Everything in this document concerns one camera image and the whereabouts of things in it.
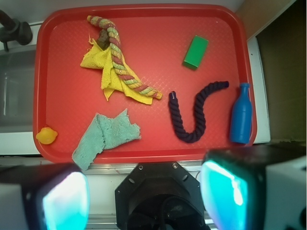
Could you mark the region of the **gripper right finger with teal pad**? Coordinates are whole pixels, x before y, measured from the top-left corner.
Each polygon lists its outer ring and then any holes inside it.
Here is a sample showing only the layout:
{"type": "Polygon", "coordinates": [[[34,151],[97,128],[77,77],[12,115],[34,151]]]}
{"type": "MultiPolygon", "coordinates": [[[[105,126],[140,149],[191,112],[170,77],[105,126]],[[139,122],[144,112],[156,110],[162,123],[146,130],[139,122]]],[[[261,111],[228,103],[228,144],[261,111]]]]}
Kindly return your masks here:
{"type": "Polygon", "coordinates": [[[200,172],[204,207],[220,230],[304,230],[307,153],[297,144],[212,149],[200,172]]]}

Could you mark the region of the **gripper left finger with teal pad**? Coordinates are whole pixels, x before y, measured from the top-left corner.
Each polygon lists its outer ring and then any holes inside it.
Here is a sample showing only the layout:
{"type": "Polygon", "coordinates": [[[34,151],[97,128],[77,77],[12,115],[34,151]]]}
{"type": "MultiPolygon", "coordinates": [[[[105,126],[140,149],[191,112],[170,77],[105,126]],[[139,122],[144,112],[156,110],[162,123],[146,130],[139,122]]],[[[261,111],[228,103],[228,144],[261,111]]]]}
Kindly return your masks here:
{"type": "Polygon", "coordinates": [[[73,163],[0,167],[2,230],[84,230],[90,194],[73,163]]]}

